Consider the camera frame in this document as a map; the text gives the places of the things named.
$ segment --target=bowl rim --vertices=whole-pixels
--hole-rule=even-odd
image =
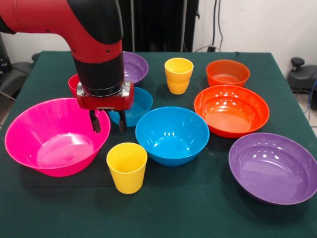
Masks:
[[[256,134],[261,134],[261,135],[272,135],[272,136],[275,136],[275,137],[279,137],[279,138],[282,138],[282,139],[286,139],[288,142],[291,142],[291,143],[294,143],[296,145],[298,145],[300,148],[302,148],[304,151],[306,151],[314,160],[316,166],[317,166],[317,161],[315,159],[315,157],[304,147],[302,146],[300,143],[290,139],[290,138],[287,138],[285,136],[282,136],[282,135],[278,135],[278,134],[274,134],[274,133],[268,133],[268,132],[258,132],[258,133],[253,133],[253,134],[248,134],[248,135],[245,135],[245,136],[242,136],[241,138],[237,139],[231,146],[230,150],[229,150],[229,154],[228,154],[228,163],[229,163],[229,167],[230,167],[230,170],[231,170],[231,173],[232,175],[234,176],[235,180],[240,184],[241,187],[243,187],[244,190],[246,190],[249,194],[252,194],[252,196],[254,196],[255,198],[257,198],[258,200],[261,200],[261,201],[264,201],[264,202],[268,202],[268,203],[271,203],[271,204],[275,204],[275,205],[283,205],[283,206],[287,206],[287,205],[295,205],[295,204],[299,204],[299,203],[302,203],[302,202],[305,202],[307,200],[309,200],[310,198],[312,198],[315,193],[317,192],[317,185],[315,187],[315,191],[310,195],[308,196],[307,198],[305,199],[302,199],[300,201],[297,201],[297,202],[273,202],[273,201],[269,201],[269,200],[266,200],[266,199],[263,199],[259,196],[256,196],[254,195],[253,193],[251,193],[248,189],[245,188],[245,186],[243,186],[241,184],[241,182],[239,181],[239,179],[236,177],[236,174],[233,172],[233,168],[232,168],[232,163],[231,163],[231,160],[230,158],[233,157],[233,148],[235,147],[236,143],[238,143],[240,140],[244,140],[245,138],[249,137],[249,136],[253,136],[253,135],[256,135]]]
[[[32,110],[33,108],[39,106],[39,105],[42,105],[42,104],[47,104],[49,102],[54,102],[54,101],[68,101],[68,100],[72,100],[72,101],[77,101],[76,98],[55,98],[55,99],[51,99],[51,100],[47,100],[47,101],[44,101],[44,102],[40,102],[40,103],[37,103],[31,107],[29,107],[28,109],[26,109],[25,111],[23,111],[22,113],[20,113],[12,122],[11,124],[9,125],[9,127],[7,128],[6,132],[5,132],[5,136],[4,136],[4,147],[5,147],[5,150],[7,151],[7,153],[9,154],[9,156],[14,160],[16,161],[17,163],[21,164],[21,165],[24,165],[26,167],[29,167],[29,168],[32,168],[32,169],[37,169],[37,170],[54,170],[54,169],[62,169],[62,168],[66,168],[68,166],[72,166],[72,165],[75,165],[75,164],[78,164],[84,160],[86,160],[88,157],[92,156],[93,154],[95,154],[96,152],[98,153],[99,150],[101,149],[101,147],[104,145],[104,143],[106,142],[106,140],[108,139],[109,137],[109,134],[110,134],[110,130],[111,130],[111,123],[110,123],[110,119],[109,119],[109,116],[107,115],[107,113],[105,111],[98,111],[97,112],[97,116],[102,113],[106,116],[106,122],[108,123],[109,125],[109,131],[106,133],[105,137],[104,137],[104,141],[103,143],[101,143],[100,146],[96,147],[96,149],[94,150],[94,152],[83,158],[82,160],[79,160],[79,161],[76,161],[72,164],[68,164],[68,165],[64,165],[64,166],[57,166],[57,167],[49,167],[49,168],[43,168],[43,167],[39,167],[39,166],[31,166],[29,164],[26,164],[24,162],[21,162],[19,161],[18,159],[16,159],[14,156],[12,156],[12,154],[9,152],[9,150],[7,149],[7,135],[8,135],[8,132],[10,131],[11,127],[13,126],[14,122],[16,120],[18,120],[20,117],[22,117],[25,113],[27,113],[29,110]]]
[[[238,63],[240,66],[242,66],[244,69],[247,70],[247,72],[248,72],[248,77],[247,77],[246,79],[242,80],[242,81],[237,82],[237,83],[230,83],[230,82],[224,83],[224,82],[222,82],[222,81],[219,81],[219,80],[213,78],[213,77],[208,73],[208,68],[211,67],[211,65],[214,64],[214,63],[216,63],[216,62],[235,62],[235,63]],[[243,64],[243,63],[241,63],[241,62],[238,62],[238,61],[235,61],[235,60],[232,60],[232,59],[218,59],[218,60],[215,60],[215,61],[210,62],[210,63],[207,65],[207,67],[206,67],[206,73],[207,73],[207,76],[210,77],[210,78],[212,78],[214,81],[216,81],[216,82],[218,82],[218,83],[223,83],[224,85],[227,84],[227,85],[232,85],[232,86],[237,85],[237,84],[241,84],[241,83],[246,83],[246,82],[249,80],[250,75],[251,75],[249,68],[248,68],[245,64]]]
[[[144,113],[147,113],[151,109],[151,107],[153,106],[153,97],[147,90],[145,90],[143,88],[140,88],[140,87],[134,87],[134,95],[135,95],[136,91],[145,93],[147,95],[147,99],[151,99],[151,105],[149,107],[147,107],[147,109],[144,110],[144,112],[142,112],[140,114],[137,114],[137,115],[134,115],[134,116],[129,116],[129,117],[126,116],[127,118],[131,118],[131,119],[137,118],[140,115],[143,115]],[[112,117],[114,117],[114,119],[118,119],[119,118],[118,112],[109,111],[108,114],[109,114],[109,117],[111,117],[111,118]]]
[[[209,88],[206,88],[206,89],[204,89],[203,91],[201,91],[201,92],[196,96],[196,98],[195,98],[195,100],[194,100],[194,109],[195,109],[195,112],[196,112],[197,114],[198,114],[198,112],[197,112],[197,109],[196,109],[196,106],[195,106],[195,105],[196,105],[196,101],[198,100],[198,97],[199,97],[203,92],[205,92],[205,91],[209,91],[209,90],[212,90],[212,89],[214,89],[214,88],[220,88],[220,87],[236,88],[236,89],[239,89],[239,90],[242,90],[242,91],[247,91],[247,92],[249,92],[249,93],[255,95],[255,96],[258,97],[262,102],[264,102],[265,109],[267,110],[267,117],[265,118],[264,122],[263,122],[261,125],[257,126],[256,128],[254,128],[254,129],[252,129],[252,130],[242,131],[242,132],[232,132],[232,131],[228,131],[228,130],[220,130],[220,129],[218,129],[218,128],[216,128],[216,127],[214,127],[214,126],[212,126],[212,125],[210,125],[210,124],[207,123],[208,126],[210,126],[210,127],[213,128],[213,129],[219,130],[219,131],[223,131],[223,132],[226,132],[226,133],[230,133],[230,134],[232,134],[232,135],[241,135],[241,134],[243,134],[243,133],[253,133],[253,132],[259,130],[260,128],[262,128],[262,127],[268,122],[269,117],[270,117],[270,111],[269,111],[269,107],[268,107],[266,101],[265,101],[259,94],[257,94],[257,93],[255,93],[255,92],[251,91],[250,89],[243,88],[243,87],[239,87],[239,86],[236,86],[236,85],[216,85],[216,86],[209,87]]]
[[[208,144],[209,138],[210,138],[210,131],[209,131],[209,128],[208,128],[207,123],[205,122],[205,120],[204,120],[199,114],[193,112],[192,110],[189,110],[189,109],[187,109],[187,108],[182,108],[182,107],[176,107],[176,106],[159,107],[159,108],[153,109],[153,110],[147,112],[146,114],[144,114],[144,115],[139,119],[139,121],[138,121],[138,123],[137,123],[137,125],[136,125],[136,127],[135,127],[135,137],[136,137],[138,143],[141,145],[140,140],[139,140],[139,137],[138,137],[138,133],[137,133],[137,131],[138,131],[138,126],[139,126],[139,122],[140,122],[146,115],[148,115],[148,114],[150,114],[150,113],[152,113],[152,112],[155,112],[155,111],[164,110],[164,109],[166,109],[166,108],[172,108],[172,109],[177,109],[177,110],[178,110],[178,109],[181,109],[181,110],[188,111],[189,113],[192,113],[192,114],[198,116],[198,117],[202,120],[203,124],[206,126],[206,131],[208,132],[206,141],[203,143],[203,146],[201,146],[201,148],[200,148],[199,150],[197,150],[195,153],[191,153],[191,154],[189,154],[189,155],[187,155],[187,156],[185,156],[185,157],[173,158],[173,159],[156,155],[155,153],[152,153],[152,152],[148,151],[145,147],[144,147],[144,149],[145,149],[148,153],[150,153],[150,154],[152,154],[152,155],[154,155],[154,156],[160,157],[160,158],[162,158],[162,159],[167,159],[167,160],[186,159],[186,158],[192,157],[192,156],[196,155],[197,153],[201,152],[201,151],[205,148],[205,146]]]
[[[138,54],[136,54],[134,52],[122,51],[122,53],[123,53],[123,62],[124,62],[124,55],[134,55],[134,56],[137,56],[139,59],[141,59],[145,63],[146,69],[145,69],[144,75],[140,79],[135,81],[133,83],[133,85],[141,82],[149,73],[149,64],[148,64],[148,62],[142,56],[140,56],[140,55],[138,55]]]

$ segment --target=table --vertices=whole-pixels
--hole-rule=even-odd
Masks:
[[[208,87],[206,66],[218,59],[238,60],[251,72],[246,84],[270,107],[260,130],[287,136],[317,156],[317,139],[269,53],[139,53],[149,63],[142,87],[153,108],[193,110],[195,96]],[[194,63],[187,92],[169,93],[164,62],[184,57]],[[67,82],[76,73],[69,52],[43,52],[0,131],[0,237],[317,237],[317,196],[295,206],[272,206],[249,196],[233,178],[228,151],[234,139],[211,134],[202,153],[190,163],[163,167],[151,159],[142,189],[119,193],[106,166],[115,144],[136,142],[112,124],[111,134],[84,171],[52,178],[14,162],[4,149],[8,125],[28,107],[53,98],[71,97]]]

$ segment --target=red bowl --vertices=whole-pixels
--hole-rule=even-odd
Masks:
[[[77,85],[79,83],[79,76],[75,74],[68,81],[68,87],[71,94],[76,98],[77,97]]]
[[[206,71],[210,87],[217,85],[243,87],[250,77],[250,71],[244,64],[228,59],[211,62]]]
[[[269,118],[266,102],[258,94],[238,86],[207,88],[198,94],[194,107],[211,132],[227,138],[252,133]]]

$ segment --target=cup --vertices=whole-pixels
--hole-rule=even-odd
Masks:
[[[132,194],[140,190],[147,159],[146,150],[135,143],[121,143],[110,149],[106,161],[119,192]]]
[[[193,74],[193,63],[184,58],[172,58],[165,62],[164,67],[170,92],[176,95],[185,93]]]

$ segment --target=wall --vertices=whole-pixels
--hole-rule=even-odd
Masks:
[[[68,51],[66,41],[56,34],[1,34],[12,63],[19,61],[31,62],[31,57],[41,51]]]
[[[214,0],[200,0],[193,50],[212,42],[213,6]],[[222,51],[271,52],[284,75],[294,56],[317,64],[316,9],[316,0],[222,0]]]

